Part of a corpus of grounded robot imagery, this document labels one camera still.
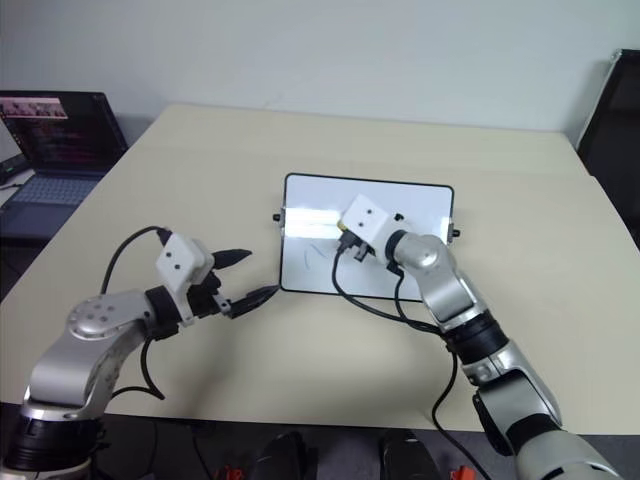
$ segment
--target dark floor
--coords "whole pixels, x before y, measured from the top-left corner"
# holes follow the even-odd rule
[[[2,248],[0,293],[6,293],[39,253],[32,248]],[[0,449],[4,454],[7,438],[18,407],[2,404],[0,409]],[[159,480],[206,480],[194,447],[194,439],[216,480],[227,480],[225,467],[246,471],[259,451],[277,435],[300,432],[307,447],[315,452],[317,467],[307,480],[370,480],[379,478],[376,428],[321,427],[237,422],[172,421],[167,419],[106,415],[105,442],[110,446],[98,453],[100,468],[114,480],[136,480],[148,471]],[[469,462],[439,433],[414,430],[427,446],[443,473]],[[493,480],[515,478],[513,460],[497,455],[484,434],[456,432],[455,437],[475,455]],[[627,480],[640,478],[640,436],[586,436]],[[153,453],[157,440],[156,453]]]

